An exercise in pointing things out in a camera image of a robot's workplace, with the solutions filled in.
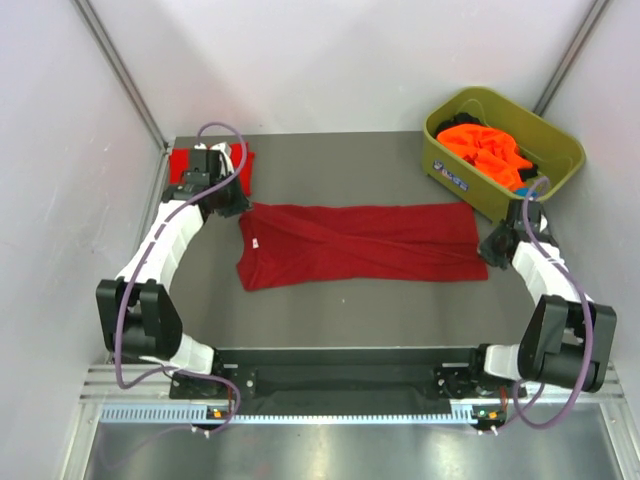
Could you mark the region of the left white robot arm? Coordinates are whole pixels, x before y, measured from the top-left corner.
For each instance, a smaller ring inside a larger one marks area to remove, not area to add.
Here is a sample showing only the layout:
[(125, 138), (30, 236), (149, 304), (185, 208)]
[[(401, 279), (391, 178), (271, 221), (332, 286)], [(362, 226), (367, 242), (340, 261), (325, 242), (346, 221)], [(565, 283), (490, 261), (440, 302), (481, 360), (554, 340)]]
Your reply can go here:
[(96, 301), (105, 346), (113, 355), (116, 381), (129, 389), (126, 360), (154, 364), (155, 372), (192, 378), (205, 396), (226, 387), (218, 351), (188, 335), (170, 297), (177, 268), (207, 219), (239, 215), (251, 209), (241, 177), (250, 163), (246, 142), (187, 150), (183, 163), (170, 163), (169, 184), (152, 226), (133, 258), (112, 280), (99, 282)]

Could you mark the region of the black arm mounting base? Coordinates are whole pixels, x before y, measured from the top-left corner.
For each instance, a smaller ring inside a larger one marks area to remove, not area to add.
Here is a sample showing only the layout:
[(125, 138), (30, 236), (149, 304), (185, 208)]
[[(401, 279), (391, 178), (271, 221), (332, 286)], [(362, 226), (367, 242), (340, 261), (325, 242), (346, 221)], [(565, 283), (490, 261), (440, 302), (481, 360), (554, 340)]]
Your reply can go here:
[(446, 413), (453, 400), (499, 402), (509, 380), (481, 368), (476, 347), (226, 348), (215, 372), (241, 393), (243, 415)]

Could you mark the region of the dark red t-shirt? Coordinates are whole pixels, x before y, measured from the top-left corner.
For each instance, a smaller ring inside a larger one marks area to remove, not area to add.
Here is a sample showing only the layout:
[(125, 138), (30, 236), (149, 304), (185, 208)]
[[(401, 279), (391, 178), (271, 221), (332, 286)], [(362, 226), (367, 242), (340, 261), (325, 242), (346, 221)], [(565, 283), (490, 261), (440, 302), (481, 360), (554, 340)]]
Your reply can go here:
[(488, 279), (465, 203), (409, 206), (255, 204), (239, 219), (237, 271), (257, 291), (372, 278), (418, 282)]

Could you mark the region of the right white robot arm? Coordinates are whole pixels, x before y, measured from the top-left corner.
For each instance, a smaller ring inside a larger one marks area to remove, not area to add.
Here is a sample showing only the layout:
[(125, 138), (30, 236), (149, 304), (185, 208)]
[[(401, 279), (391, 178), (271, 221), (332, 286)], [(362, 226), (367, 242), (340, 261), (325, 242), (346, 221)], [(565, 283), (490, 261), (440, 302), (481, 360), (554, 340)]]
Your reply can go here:
[(604, 384), (617, 316), (610, 306), (595, 303), (566, 278), (557, 242), (542, 206), (509, 202), (506, 217), (480, 244), (485, 262), (511, 266), (523, 279), (535, 304), (518, 344), (482, 344), (471, 350), (468, 365), (434, 369), (435, 386), (453, 399), (492, 395), (518, 380), (571, 389), (590, 355), (581, 390), (599, 391)]

